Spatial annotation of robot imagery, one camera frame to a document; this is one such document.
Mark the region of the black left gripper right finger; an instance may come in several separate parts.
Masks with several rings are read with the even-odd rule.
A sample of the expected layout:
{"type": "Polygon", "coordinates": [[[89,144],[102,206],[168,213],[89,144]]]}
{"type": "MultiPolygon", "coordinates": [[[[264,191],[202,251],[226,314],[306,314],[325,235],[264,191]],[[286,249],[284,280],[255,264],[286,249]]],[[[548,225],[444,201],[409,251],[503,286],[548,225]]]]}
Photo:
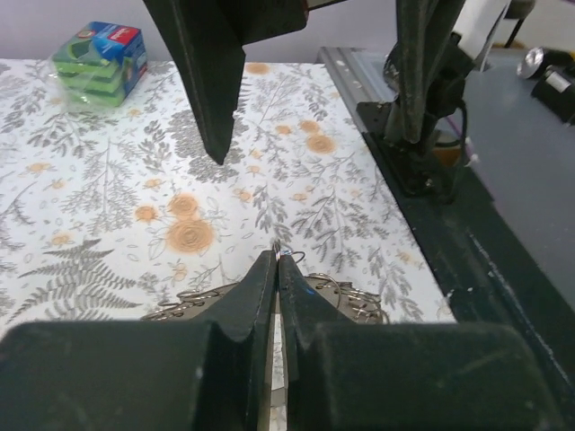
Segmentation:
{"type": "Polygon", "coordinates": [[[291,430],[563,430],[533,353],[492,323],[360,324],[278,263],[291,430]]]}

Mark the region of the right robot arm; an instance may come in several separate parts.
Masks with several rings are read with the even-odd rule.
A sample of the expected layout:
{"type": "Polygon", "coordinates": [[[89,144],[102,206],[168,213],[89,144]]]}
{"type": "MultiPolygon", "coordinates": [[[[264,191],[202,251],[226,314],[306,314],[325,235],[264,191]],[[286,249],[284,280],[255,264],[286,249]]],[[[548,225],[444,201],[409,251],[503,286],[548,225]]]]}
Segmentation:
{"type": "MultiPolygon", "coordinates": [[[[244,47],[308,23],[320,1],[149,1],[146,9],[177,66],[207,154],[222,163],[238,106],[244,47]]],[[[399,1],[397,41],[383,77],[392,102],[361,102],[357,112],[380,167],[408,196],[434,194],[450,202],[468,161],[453,166],[435,155],[437,123],[465,111],[466,78],[478,62],[464,45],[456,20],[460,1],[399,1]]]]}

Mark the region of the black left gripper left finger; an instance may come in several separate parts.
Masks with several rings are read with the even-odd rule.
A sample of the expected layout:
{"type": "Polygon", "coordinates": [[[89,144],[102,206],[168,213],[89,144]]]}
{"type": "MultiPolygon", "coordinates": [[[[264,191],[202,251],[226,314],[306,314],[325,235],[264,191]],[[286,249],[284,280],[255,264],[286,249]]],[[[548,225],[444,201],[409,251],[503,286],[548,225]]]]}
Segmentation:
{"type": "Polygon", "coordinates": [[[4,430],[193,430],[191,321],[31,322],[1,342],[4,430]]]}

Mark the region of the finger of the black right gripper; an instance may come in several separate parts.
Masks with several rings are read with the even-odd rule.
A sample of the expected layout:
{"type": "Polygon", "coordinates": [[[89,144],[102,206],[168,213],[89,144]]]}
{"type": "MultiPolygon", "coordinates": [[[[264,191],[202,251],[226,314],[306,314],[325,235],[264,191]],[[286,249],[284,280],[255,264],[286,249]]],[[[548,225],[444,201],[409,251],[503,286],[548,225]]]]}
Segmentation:
{"type": "Polygon", "coordinates": [[[302,30],[307,2],[147,0],[145,6],[179,70],[204,148],[223,164],[233,136],[243,47],[302,30]]]}
{"type": "Polygon", "coordinates": [[[463,5],[456,0],[395,3],[399,91],[394,104],[401,138],[409,143],[421,138],[428,90],[463,5]]]}

